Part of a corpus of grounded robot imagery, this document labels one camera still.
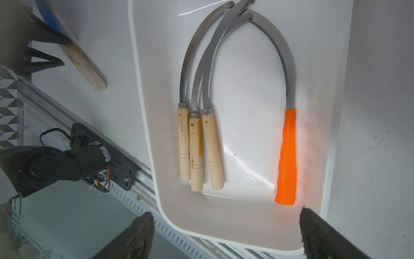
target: wooden handle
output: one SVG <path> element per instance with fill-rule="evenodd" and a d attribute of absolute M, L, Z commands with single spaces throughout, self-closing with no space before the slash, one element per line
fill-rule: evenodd
<path fill-rule="evenodd" d="M 188 109 L 178 108 L 178 152 L 180 154 L 180 178 L 190 180 L 190 139 L 188 136 Z"/>
<path fill-rule="evenodd" d="M 95 91 L 99 92 L 106 88 L 106 84 L 102 78 L 96 73 L 74 45 L 59 44 L 59 46 Z"/>
<path fill-rule="evenodd" d="M 219 190 L 224 187 L 224 177 L 214 114 L 203 114 L 202 120 L 204 140 L 207 148 L 211 186 L 214 190 Z"/>
<path fill-rule="evenodd" d="M 200 118 L 190 118 L 190 178 L 192 191 L 203 190 L 204 168 Z"/>
<path fill-rule="evenodd" d="M 280 149 L 279 176 L 275 202 L 294 205 L 296 195 L 296 109 L 285 111 L 283 143 Z"/>

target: curved metal blade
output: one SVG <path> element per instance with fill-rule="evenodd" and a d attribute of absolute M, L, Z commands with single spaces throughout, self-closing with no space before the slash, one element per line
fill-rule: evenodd
<path fill-rule="evenodd" d="M 198 47 L 198 44 L 201 41 L 201 38 L 204 36 L 208 28 L 224 13 L 225 10 L 232 8 L 234 2 L 227 2 L 216 10 L 211 12 L 204 21 L 200 24 L 197 31 L 195 31 L 193 38 L 188 45 L 187 52 L 184 56 L 183 68 L 181 69 L 181 78 L 180 78 L 180 103 L 186 103 L 187 100 L 187 83 L 188 77 L 190 75 L 190 67 L 194 57 L 194 53 Z"/>
<path fill-rule="evenodd" d="M 234 20 L 234 22 L 231 24 L 231 26 L 228 27 L 221 41 L 218 43 L 218 45 L 220 45 L 238 27 L 242 26 L 243 24 L 247 22 L 251 22 L 252 18 L 253 18 L 252 14 L 243 14 L 237 17 Z M 193 91 L 191 93 L 191 115 L 190 116 L 192 118 L 195 118 L 195 114 L 198 113 L 198 103 L 200 101 L 200 92 L 202 88 L 203 69 L 204 69 L 206 55 L 207 55 L 207 52 L 205 51 L 203 56 L 200 59 L 200 63 L 198 64 L 197 70 L 195 72 L 195 77 L 194 77 L 194 82 L 193 82 Z"/>
<path fill-rule="evenodd" d="M 203 89 L 203 107 L 204 109 L 210 108 L 210 81 L 211 73 L 213 69 L 214 58 L 217 53 L 217 49 L 220 43 L 223 41 L 223 37 L 226 31 L 229 29 L 233 21 L 245 11 L 246 7 L 253 4 L 255 0 L 240 0 L 233 8 L 230 9 L 220 21 L 216 31 L 210 41 L 210 44 L 205 50 L 205 60 L 202 75 L 202 89 Z"/>
<path fill-rule="evenodd" d="M 296 66 L 292 52 L 283 35 L 268 19 L 250 9 L 247 9 L 244 12 L 244 14 L 247 13 L 253 14 L 253 19 L 250 22 L 257 28 L 259 28 L 269 38 L 269 40 L 275 46 L 279 54 L 286 81 L 286 109 L 294 109 L 296 88 Z"/>

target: metal ferrule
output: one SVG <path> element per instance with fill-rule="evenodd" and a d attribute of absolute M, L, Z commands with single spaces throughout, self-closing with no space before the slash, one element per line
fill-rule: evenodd
<path fill-rule="evenodd" d="M 197 119 L 199 117 L 200 117 L 200 114 L 198 112 L 197 113 L 195 113 L 195 112 L 190 113 L 190 118 L 192 118 L 192 119 Z"/>
<path fill-rule="evenodd" d="M 179 103 L 178 103 L 178 107 L 179 107 L 179 108 L 187 108 L 187 104 L 186 104 L 186 103 L 184 103 L 184 102 L 179 102 Z"/>
<path fill-rule="evenodd" d="M 203 115 L 207 115 L 207 114 L 212 114 L 213 110 L 212 109 L 203 109 L 201 112 L 203 113 Z"/>

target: black bracket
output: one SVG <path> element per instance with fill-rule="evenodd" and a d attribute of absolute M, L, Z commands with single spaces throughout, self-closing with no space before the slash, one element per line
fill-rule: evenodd
<path fill-rule="evenodd" d="M 24 64 L 23 73 L 24 74 L 31 74 L 31 73 L 34 73 L 34 72 L 37 72 L 43 69 L 47 69 L 47 68 L 60 67 L 65 64 L 59 58 L 48 55 L 46 53 L 38 51 L 37 49 L 33 49 L 30 47 L 26 47 L 26 55 L 30 57 L 46 59 L 49 61 L 39 61 L 39 62 L 24 61 L 23 62 Z"/>
<path fill-rule="evenodd" d="M 113 148 L 107 140 L 100 138 L 80 123 L 72 124 L 71 135 L 70 147 L 72 149 L 87 146 L 94 141 L 98 141 L 105 146 L 111 155 L 111 160 L 108 162 L 108 165 L 111 166 L 111 180 L 126 191 L 131 189 L 140 170 L 140 167 L 134 161 Z"/>

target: black cable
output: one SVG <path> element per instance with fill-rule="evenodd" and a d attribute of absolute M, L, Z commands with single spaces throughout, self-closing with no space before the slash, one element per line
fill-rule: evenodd
<path fill-rule="evenodd" d="M 42 143 L 42 145 L 43 146 L 45 146 L 45 144 L 43 144 L 43 141 L 42 141 L 42 137 L 44 136 L 44 135 L 46 135 L 46 134 L 48 134 L 48 133 L 50 133 L 50 132 L 54 132 L 54 131 L 59 131 L 60 133 L 62 133 L 63 135 L 65 135 L 65 137 L 69 140 L 69 141 L 71 141 L 72 140 L 72 138 L 64 131 L 64 130 L 62 130 L 62 129 L 60 129 L 60 128 L 51 128 L 50 130 L 47 130 L 47 131 L 45 131 L 45 132 L 43 132 L 42 134 L 40 134 L 40 137 L 39 137 L 39 140 L 40 140 L 40 143 Z"/>

